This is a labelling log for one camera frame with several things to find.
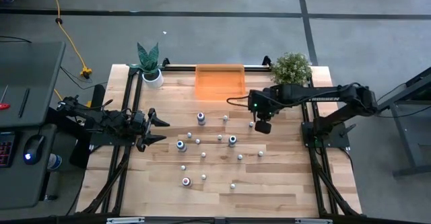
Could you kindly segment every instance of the wooden tabletop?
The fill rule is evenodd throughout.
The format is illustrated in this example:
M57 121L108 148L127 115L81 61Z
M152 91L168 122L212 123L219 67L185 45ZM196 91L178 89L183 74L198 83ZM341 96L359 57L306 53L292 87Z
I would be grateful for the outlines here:
M120 110L128 71L125 65L112 66L105 101L114 102L107 109ZM328 67L313 67L312 71L316 87L332 86ZM171 126L152 127L152 133L168 138L147 147L145 153L133 148L122 216L318 216L310 157L300 136L303 119L299 107L281 111L271 120L271 133L264 135L248 127L253 117L246 108L225 101L196 100L194 72L163 72L163 76L160 89L143 85L139 109L147 112L154 107L158 117ZM273 85L268 73L246 73L245 82L247 91ZM322 116L336 109L336 103L319 103ZM197 124L198 112L205 114L205 126ZM227 122L222 120L224 115L229 117ZM187 138L188 132L193 134L192 139ZM238 139L233 148L228 146L231 135ZM195 139L200 139L201 144L197 145ZM178 140L187 145L186 152L178 152ZM258 157L259 151L264 152L263 157ZM202 152L206 152L205 158L201 157ZM86 208L105 184L111 154L109 146L91 154L77 211ZM237 160L238 154L243 155L243 160ZM328 158L334 185L360 212L349 159L338 149L328 149ZM184 177L192 179L191 187L181 184ZM231 183L236 184L235 189L230 188ZM113 189L115 198L117 186ZM329 209L327 190L322 189Z

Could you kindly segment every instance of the computer mouse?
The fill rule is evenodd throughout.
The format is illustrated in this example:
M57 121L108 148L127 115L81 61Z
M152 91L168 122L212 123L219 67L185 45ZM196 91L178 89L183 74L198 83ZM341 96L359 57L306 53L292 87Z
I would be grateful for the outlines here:
M24 163L33 165L39 162L44 141L45 136L42 135L33 135L27 140L23 152Z

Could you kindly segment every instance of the gray floor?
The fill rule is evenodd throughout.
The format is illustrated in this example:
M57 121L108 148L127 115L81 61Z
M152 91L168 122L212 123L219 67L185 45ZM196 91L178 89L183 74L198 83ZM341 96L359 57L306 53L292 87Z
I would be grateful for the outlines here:
M310 13L431 13L431 0L306 0ZM130 11L300 12L298 0L60 0L64 9ZM16 0L12 7L55 8L54 0ZM107 81L113 63L137 62L136 42L160 43L160 58L173 63L258 65L264 55L285 51L308 54L302 19L234 17L62 16L81 55L93 68L93 82ZM0 35L35 42L66 41L53 15L0 15ZM430 20L311 20L319 65L330 67L333 81L369 85L379 97L431 65ZM79 59L68 44L64 68L74 74ZM91 99L64 74L56 88L64 95ZM52 105L57 102L53 97ZM407 166L392 119L356 117L350 132L355 179L364 214L370 217L429 222L431 174L394 179ZM69 151L56 146L61 154ZM70 166L59 174L60 199L33 209L0 211L0 219L64 215L83 172Z

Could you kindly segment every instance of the orange tray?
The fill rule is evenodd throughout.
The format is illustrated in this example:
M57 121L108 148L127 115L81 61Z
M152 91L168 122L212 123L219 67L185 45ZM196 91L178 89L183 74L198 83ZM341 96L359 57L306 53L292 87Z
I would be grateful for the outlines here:
M195 95L198 100L226 100L245 93L244 65L197 65Z

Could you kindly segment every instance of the white flower pot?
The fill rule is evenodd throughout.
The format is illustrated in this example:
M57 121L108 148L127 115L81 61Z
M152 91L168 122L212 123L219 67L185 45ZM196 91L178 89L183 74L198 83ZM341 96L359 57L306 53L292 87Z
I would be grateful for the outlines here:
M162 75L162 72L160 69L159 69L159 76L157 77L157 79L147 80L144 77L144 74L142 74L142 79L147 83L148 87L153 88L153 89L156 89L156 88L162 86L162 84L164 82L163 75Z

